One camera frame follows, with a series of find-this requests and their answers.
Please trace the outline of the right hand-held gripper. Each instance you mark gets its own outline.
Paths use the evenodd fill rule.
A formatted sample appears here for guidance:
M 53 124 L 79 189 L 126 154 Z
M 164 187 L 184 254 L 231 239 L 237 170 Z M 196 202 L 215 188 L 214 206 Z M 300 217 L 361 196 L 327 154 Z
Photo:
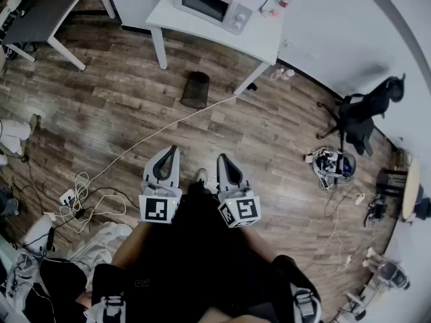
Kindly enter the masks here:
M 218 211 L 229 228 L 252 225 L 261 219 L 260 198 L 250 187 L 250 175 L 242 163 L 225 153 L 220 154 L 217 179 Z

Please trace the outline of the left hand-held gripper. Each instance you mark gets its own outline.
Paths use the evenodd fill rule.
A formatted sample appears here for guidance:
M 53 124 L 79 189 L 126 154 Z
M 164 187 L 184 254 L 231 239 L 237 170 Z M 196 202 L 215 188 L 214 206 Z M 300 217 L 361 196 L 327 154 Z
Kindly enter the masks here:
M 139 195 L 141 220 L 171 224 L 183 191 L 179 187 L 180 151 L 176 145 L 166 147 L 144 167 Z M 165 186 L 156 183 L 169 183 Z

